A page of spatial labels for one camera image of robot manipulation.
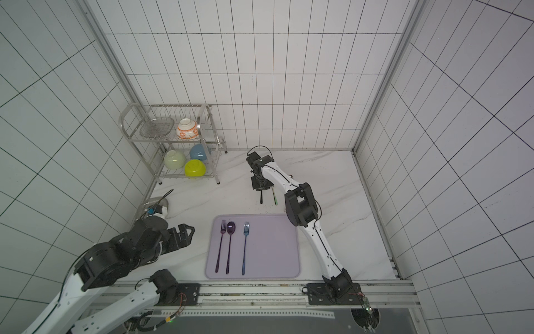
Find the blue fork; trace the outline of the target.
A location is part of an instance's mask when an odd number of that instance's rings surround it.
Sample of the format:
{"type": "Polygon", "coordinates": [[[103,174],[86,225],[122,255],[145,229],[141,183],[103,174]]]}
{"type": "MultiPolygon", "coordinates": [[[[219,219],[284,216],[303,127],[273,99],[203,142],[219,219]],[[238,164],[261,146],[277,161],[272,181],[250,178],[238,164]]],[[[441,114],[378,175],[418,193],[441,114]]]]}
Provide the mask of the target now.
{"type": "Polygon", "coordinates": [[[242,276],[246,274],[246,250],[247,250],[247,240],[248,240],[249,234],[250,234],[250,223],[245,222],[243,225],[244,244],[243,244],[243,260],[242,260],[242,268],[241,268],[242,276]]]}

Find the dark purple fork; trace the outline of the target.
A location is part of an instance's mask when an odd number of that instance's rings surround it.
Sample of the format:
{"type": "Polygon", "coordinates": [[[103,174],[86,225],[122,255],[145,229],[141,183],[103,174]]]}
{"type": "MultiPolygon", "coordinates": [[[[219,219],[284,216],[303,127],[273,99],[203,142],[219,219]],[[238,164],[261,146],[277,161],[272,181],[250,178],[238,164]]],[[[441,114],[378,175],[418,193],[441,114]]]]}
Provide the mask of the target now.
{"type": "Polygon", "coordinates": [[[225,235],[226,231],[227,231],[227,221],[226,220],[222,220],[221,221],[221,238],[220,238],[220,243],[219,243],[219,247],[218,247],[218,256],[217,256],[216,267],[215,267],[215,272],[216,273],[219,272],[219,268],[220,268],[222,243],[223,243],[223,238],[224,238],[224,235],[225,235]]]}

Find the dark purple spoon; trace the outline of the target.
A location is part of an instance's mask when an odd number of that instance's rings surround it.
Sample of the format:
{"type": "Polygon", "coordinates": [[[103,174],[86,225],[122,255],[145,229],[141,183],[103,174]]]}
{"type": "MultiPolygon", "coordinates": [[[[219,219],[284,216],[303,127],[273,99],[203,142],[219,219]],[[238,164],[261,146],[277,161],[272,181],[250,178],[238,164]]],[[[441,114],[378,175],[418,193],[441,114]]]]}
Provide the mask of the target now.
{"type": "Polygon", "coordinates": [[[227,224],[226,230],[227,230],[228,235],[229,235],[229,246],[228,246],[228,256],[227,256],[227,263],[226,263],[225,273],[226,273],[226,274],[229,274],[229,270],[230,270],[230,260],[231,260],[231,250],[232,250],[232,236],[233,236],[233,234],[234,234],[235,231],[236,231],[236,224],[235,224],[235,222],[230,221],[230,222],[227,224]]]}

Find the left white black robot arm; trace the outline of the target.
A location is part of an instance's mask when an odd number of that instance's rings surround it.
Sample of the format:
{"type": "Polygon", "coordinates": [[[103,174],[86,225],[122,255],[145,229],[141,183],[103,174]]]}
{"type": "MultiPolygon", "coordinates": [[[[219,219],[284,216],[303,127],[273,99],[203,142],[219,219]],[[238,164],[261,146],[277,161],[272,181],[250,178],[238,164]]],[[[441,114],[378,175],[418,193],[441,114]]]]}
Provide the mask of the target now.
{"type": "Polygon", "coordinates": [[[165,219],[149,216],[133,228],[84,252],[68,269],[58,295],[27,327],[26,333],[110,333],[132,321],[140,332],[155,331],[197,304],[200,284],[180,284],[160,269],[122,299],[86,318],[82,314],[108,287],[162,255],[191,244],[194,227],[169,228],[165,219]]]}

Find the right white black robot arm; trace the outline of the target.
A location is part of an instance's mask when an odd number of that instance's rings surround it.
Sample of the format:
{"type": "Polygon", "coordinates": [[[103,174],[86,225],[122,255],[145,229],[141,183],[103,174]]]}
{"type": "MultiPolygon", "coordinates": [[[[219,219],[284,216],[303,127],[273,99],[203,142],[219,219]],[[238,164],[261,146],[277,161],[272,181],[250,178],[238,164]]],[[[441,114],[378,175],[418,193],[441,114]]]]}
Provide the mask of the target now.
{"type": "Polygon", "coordinates": [[[314,293],[333,304],[343,299],[364,304],[364,295],[357,289],[349,272],[343,267],[323,232],[320,224],[322,209],[307,182],[298,182],[285,173],[271,155],[260,156],[254,148],[247,152],[253,189],[263,191],[279,188],[284,193],[286,215],[292,225],[305,234],[322,271],[325,292],[314,293]]]}

